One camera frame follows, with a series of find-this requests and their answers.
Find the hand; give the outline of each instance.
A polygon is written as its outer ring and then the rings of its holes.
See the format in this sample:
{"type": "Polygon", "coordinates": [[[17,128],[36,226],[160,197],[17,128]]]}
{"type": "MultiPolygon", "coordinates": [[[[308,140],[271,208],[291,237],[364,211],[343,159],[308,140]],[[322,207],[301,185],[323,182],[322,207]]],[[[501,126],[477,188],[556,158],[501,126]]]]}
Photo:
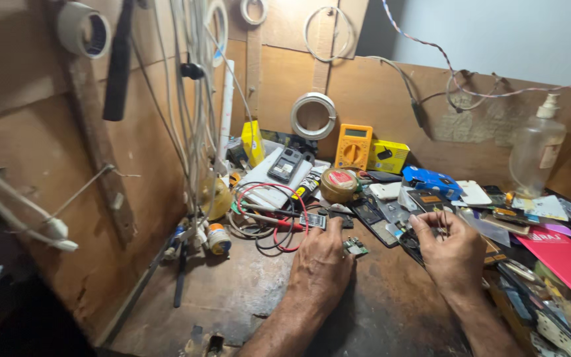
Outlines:
{"type": "Polygon", "coordinates": [[[444,299],[454,304],[480,297],[486,242],[479,233],[446,211],[411,215],[409,222],[420,240],[426,271],[444,299]],[[431,232],[431,227],[438,227],[438,220],[443,227],[448,224],[446,240],[439,235],[436,239],[431,232]]]}
{"type": "Polygon", "coordinates": [[[350,280],[355,256],[343,253],[343,219],[334,217],[327,231],[314,227],[294,256],[284,300],[321,311],[325,316],[336,307],[350,280]]]}

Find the workbench surface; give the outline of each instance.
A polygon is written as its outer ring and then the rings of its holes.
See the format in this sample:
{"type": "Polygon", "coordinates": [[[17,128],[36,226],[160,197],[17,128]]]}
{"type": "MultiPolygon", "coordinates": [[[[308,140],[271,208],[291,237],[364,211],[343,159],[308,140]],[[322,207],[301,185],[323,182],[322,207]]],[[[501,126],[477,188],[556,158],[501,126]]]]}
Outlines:
{"type": "MultiPolygon", "coordinates": [[[[471,356],[431,278],[402,247],[386,248],[356,219],[343,231],[347,236],[359,237],[369,254],[357,259],[355,279],[306,356],[471,356]]],[[[110,348],[146,357],[203,356],[217,334],[225,339],[222,356],[233,355],[281,300],[294,253],[263,251],[267,256],[252,240],[232,240],[229,259],[188,257],[178,309],[178,263],[158,267],[110,348]]]]}

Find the multimeter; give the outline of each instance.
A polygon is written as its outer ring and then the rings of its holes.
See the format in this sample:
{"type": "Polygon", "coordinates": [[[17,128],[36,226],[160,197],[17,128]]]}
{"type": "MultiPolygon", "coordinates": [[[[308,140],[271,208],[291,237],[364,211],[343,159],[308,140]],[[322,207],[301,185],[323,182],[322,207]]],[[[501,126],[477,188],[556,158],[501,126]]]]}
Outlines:
{"type": "Polygon", "coordinates": [[[366,169],[373,131],[371,126],[341,124],[334,167],[366,169]]]}

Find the white wall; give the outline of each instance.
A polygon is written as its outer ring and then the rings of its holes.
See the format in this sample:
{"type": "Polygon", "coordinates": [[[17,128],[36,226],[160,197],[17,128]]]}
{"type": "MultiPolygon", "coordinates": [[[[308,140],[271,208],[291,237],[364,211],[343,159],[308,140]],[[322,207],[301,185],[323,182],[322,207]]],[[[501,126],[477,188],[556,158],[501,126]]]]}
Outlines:
{"type": "MultiPolygon", "coordinates": [[[[388,0],[399,27],[440,45],[453,69],[571,84],[571,1],[388,0]]],[[[446,68],[437,48],[401,37],[369,0],[357,54],[446,68]]]]}

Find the wooden wall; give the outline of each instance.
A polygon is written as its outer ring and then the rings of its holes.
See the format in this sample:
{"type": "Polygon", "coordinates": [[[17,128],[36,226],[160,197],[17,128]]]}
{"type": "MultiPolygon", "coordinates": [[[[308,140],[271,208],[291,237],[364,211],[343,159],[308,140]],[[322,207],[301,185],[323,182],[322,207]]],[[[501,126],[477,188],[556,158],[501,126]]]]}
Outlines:
{"type": "MultiPolygon", "coordinates": [[[[85,2],[115,23],[119,1],[85,2]]],[[[136,39],[164,108],[164,64],[152,30],[152,16],[152,12],[136,11],[136,28],[140,29],[136,39]]],[[[168,55],[172,48],[169,26],[170,21],[163,24],[168,55]]],[[[239,31],[236,37],[229,41],[227,55],[235,61],[235,76],[245,86],[246,43],[240,41],[243,36],[239,31]]],[[[68,88],[56,61],[59,51],[62,49],[46,30],[41,0],[0,2],[0,166],[6,168],[4,178],[13,187],[48,211],[95,174],[63,96],[68,88]]],[[[433,56],[440,53],[434,50],[433,56]]],[[[105,57],[93,62],[99,101],[103,100],[107,61],[105,57]]],[[[400,66],[419,98],[441,92],[448,78],[448,71],[443,69],[400,66]]],[[[92,341],[102,334],[184,211],[178,159],[135,60],[132,68],[126,118],[105,125],[120,170],[142,175],[123,178],[138,235],[126,248],[120,246],[99,192],[92,185],[62,216],[71,239],[80,245],[78,251],[60,253],[41,243],[27,242],[45,276],[92,341]]],[[[264,45],[261,68],[259,124],[264,129],[291,133],[290,108],[297,97],[312,88],[313,57],[264,45]]],[[[223,67],[218,67],[215,81],[214,102],[219,111],[223,67]]],[[[492,84],[490,76],[475,75],[468,86],[487,92],[492,84]]],[[[511,80],[499,91],[531,85],[511,80]]],[[[526,93],[492,99],[477,110],[455,114],[440,95],[424,103],[427,135],[416,124],[399,75],[385,63],[362,57],[335,61],[327,94],[336,103],[337,125],[371,125],[377,138],[408,144],[412,163],[459,180],[503,187],[509,184],[507,137],[535,113],[545,96],[526,93]]],[[[465,96],[456,96],[468,101],[465,96]]],[[[562,91],[560,104],[563,110],[559,120],[568,126],[568,138],[549,186],[571,197],[571,90],[562,91]]],[[[242,100],[235,91],[232,135],[240,135],[244,118],[242,100]]],[[[320,157],[334,156],[337,135],[335,129],[319,142],[320,157]]]]}

